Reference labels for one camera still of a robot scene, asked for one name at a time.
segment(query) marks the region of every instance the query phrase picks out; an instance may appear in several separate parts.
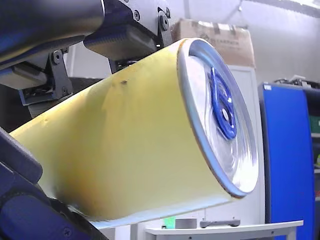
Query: yellow can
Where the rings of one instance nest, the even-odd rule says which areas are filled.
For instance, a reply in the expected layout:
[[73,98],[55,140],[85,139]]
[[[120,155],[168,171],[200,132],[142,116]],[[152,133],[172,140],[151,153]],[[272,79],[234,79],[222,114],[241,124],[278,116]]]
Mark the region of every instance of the yellow can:
[[178,41],[11,132],[43,167],[44,192],[110,226],[224,204],[250,193],[249,113],[220,55]]

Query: white cabinet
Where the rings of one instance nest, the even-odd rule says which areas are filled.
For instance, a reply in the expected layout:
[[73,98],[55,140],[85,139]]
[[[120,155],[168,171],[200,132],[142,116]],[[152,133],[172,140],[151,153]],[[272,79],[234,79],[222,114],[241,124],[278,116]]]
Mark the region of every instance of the white cabinet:
[[232,203],[209,208],[205,215],[207,220],[224,220],[235,217],[240,219],[241,224],[244,225],[262,224],[265,223],[265,166],[255,70],[251,67],[234,65],[230,65],[229,69],[241,90],[251,118],[258,149],[259,177],[255,189],[248,196]]

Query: white wall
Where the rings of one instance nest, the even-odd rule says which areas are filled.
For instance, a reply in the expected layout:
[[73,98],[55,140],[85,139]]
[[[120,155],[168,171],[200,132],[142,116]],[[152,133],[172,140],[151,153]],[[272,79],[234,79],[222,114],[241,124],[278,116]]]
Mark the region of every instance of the white wall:
[[320,82],[320,19],[239,0],[189,0],[194,20],[248,26],[258,83],[294,74]]

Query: metal bracket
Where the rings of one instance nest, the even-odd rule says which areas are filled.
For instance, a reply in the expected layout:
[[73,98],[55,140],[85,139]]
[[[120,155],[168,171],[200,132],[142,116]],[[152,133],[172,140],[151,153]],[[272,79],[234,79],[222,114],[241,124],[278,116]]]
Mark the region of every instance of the metal bracket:
[[19,90],[24,106],[59,100],[72,94],[72,83],[68,78],[61,50],[56,50],[47,56],[44,72],[47,76],[46,84]]
[[167,15],[170,16],[169,9],[167,14],[162,10],[158,12],[158,44],[160,48],[169,46],[173,42]]

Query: cardboard box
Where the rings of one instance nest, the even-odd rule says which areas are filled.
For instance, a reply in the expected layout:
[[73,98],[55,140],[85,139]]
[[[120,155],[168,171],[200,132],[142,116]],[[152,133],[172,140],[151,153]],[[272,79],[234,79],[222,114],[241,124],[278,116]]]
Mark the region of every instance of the cardboard box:
[[229,65],[255,68],[250,32],[227,24],[181,19],[171,27],[173,41],[202,38],[208,41]]

